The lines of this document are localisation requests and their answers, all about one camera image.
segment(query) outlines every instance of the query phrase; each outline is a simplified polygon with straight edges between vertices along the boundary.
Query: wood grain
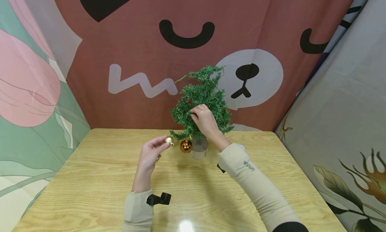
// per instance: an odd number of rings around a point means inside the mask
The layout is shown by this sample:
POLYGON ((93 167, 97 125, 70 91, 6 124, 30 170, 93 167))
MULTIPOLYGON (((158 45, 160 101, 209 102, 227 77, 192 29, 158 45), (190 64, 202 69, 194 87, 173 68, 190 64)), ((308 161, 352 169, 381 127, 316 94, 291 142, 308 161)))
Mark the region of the wood grain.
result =
MULTIPOLYGON (((120 231, 143 143, 166 130, 94 129, 82 141, 15 232, 120 231)), ((268 131, 232 131, 251 160, 276 185, 310 231, 346 231, 277 136, 268 131)), ((170 148, 153 172, 153 193, 172 194, 154 207, 152 231, 266 231, 239 185, 217 167, 210 144, 202 160, 170 148)))

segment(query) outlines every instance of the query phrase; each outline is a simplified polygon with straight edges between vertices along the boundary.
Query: gold ornament ball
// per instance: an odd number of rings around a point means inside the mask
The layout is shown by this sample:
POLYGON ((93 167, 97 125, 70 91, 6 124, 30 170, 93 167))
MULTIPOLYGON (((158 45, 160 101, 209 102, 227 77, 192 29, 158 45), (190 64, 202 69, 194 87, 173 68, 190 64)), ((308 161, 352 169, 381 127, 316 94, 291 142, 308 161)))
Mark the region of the gold ornament ball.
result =
POLYGON ((181 141, 180 149, 183 153, 190 153, 193 150, 193 144, 190 140, 181 141))
POLYGON ((171 136, 165 138, 165 142, 169 143, 171 146, 174 146, 174 139, 171 136))

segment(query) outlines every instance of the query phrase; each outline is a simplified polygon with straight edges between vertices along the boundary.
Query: bear face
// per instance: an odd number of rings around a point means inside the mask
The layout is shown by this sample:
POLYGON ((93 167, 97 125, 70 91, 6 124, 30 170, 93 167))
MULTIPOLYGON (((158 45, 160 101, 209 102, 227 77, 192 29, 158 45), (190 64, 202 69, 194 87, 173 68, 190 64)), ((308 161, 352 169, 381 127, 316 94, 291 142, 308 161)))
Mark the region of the bear face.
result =
POLYGON ((218 64, 233 123, 272 130, 352 0, 55 1, 82 39, 66 80, 91 128, 178 128, 174 81, 218 64))

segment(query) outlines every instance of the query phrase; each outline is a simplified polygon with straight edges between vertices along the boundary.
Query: black clip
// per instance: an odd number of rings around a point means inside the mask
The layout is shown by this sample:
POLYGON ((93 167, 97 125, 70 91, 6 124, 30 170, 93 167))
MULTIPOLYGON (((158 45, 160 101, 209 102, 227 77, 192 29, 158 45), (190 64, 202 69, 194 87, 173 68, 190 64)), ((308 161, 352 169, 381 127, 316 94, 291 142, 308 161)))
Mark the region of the black clip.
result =
POLYGON ((161 194, 161 197, 158 197, 154 194, 150 195, 149 197, 147 197, 146 203, 150 206, 154 206, 156 204, 165 204, 168 206, 168 204, 170 203, 170 199, 171 199, 171 195, 163 192, 161 194))
POLYGON ((218 164, 217 164, 217 167, 222 171, 222 173, 226 172, 225 170, 221 169, 218 164))

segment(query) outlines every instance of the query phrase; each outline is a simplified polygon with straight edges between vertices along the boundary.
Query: artificial pine branch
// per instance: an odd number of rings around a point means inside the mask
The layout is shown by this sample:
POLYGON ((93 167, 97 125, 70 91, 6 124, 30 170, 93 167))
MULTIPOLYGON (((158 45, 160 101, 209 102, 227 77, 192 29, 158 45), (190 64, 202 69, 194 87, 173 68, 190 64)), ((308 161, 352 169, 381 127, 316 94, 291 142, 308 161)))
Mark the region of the artificial pine branch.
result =
POLYGON ((183 79, 192 78, 199 82, 198 84, 186 85, 180 91, 180 94, 183 95, 181 100, 179 100, 177 106, 171 110, 173 120, 185 128, 181 133, 170 131, 170 134, 176 140, 183 140, 189 136, 205 138, 190 117, 190 110, 201 104, 206 104, 209 110, 212 111, 218 128, 222 133, 227 133, 234 128, 229 125, 231 122, 231 113, 227 110, 227 104, 224 101, 224 90, 218 89, 218 82, 223 70, 224 67, 209 65, 198 72, 190 72, 188 75, 176 81, 177 83, 183 79))

